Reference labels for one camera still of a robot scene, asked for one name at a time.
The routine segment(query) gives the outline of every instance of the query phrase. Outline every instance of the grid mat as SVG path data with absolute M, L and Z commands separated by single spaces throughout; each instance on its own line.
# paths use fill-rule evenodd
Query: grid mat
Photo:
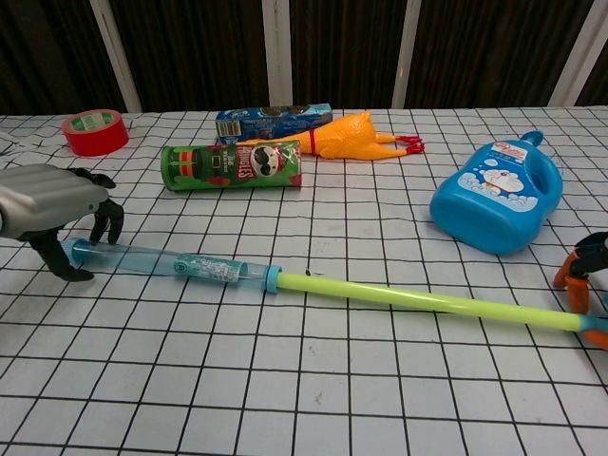
M 550 283 L 608 227 L 608 107 L 373 110 L 427 152 L 303 159 L 301 189 L 174 194 L 161 146 L 212 144 L 214 112 L 126 115 L 127 147 L 75 158 L 65 116 L 0 118 L 0 166 L 94 168 L 118 186 L 122 244 L 272 262 L 338 279 L 565 309 Z M 335 111 L 341 116 L 342 110 Z M 476 147 L 541 129 L 559 208 L 513 256 L 430 221 L 436 185 Z M 68 225 L 87 237 L 91 217 Z M 65 284 L 0 239 L 4 455 L 604 455 L 608 354 L 575 334 L 319 295 L 98 270 Z M 593 275 L 602 309 L 608 275 Z

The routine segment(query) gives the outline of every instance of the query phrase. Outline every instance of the red tape roll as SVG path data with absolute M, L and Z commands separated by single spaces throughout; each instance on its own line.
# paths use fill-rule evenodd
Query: red tape roll
M 123 116 L 112 109 L 93 109 L 68 117 L 61 129 L 72 151 L 82 157 L 109 154 L 129 141 Z

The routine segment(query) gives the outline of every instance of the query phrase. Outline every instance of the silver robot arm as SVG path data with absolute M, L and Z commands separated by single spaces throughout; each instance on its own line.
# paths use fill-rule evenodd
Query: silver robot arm
M 57 234 L 71 221 L 95 214 L 90 241 L 99 242 L 109 223 L 108 242 L 116 243 L 124 211 L 106 190 L 115 186 L 108 176 L 83 168 L 32 164 L 0 170 L 0 238 L 29 242 L 63 280 L 90 280 L 92 273 L 69 264 Z

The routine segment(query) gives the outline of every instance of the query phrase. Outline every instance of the black curtain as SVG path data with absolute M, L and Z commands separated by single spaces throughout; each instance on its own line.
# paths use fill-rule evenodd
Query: black curtain
M 593 0 L 425 0 L 405 107 L 546 105 Z
M 124 111 L 88 0 L 0 0 L 0 114 Z
M 144 111 L 268 104 L 262 10 L 252 0 L 111 0 Z
M 294 102 L 389 107 L 405 0 L 291 0 Z
M 577 106 L 608 105 L 608 43 L 580 92 Z

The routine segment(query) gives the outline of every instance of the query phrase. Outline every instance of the clear plastic tube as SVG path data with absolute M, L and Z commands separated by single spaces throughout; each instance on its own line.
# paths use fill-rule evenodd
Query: clear plastic tube
M 189 276 L 276 292 L 277 266 L 234 261 L 196 254 L 180 254 L 143 247 L 92 245 L 86 239 L 63 242 L 73 263 L 94 264 L 156 276 Z

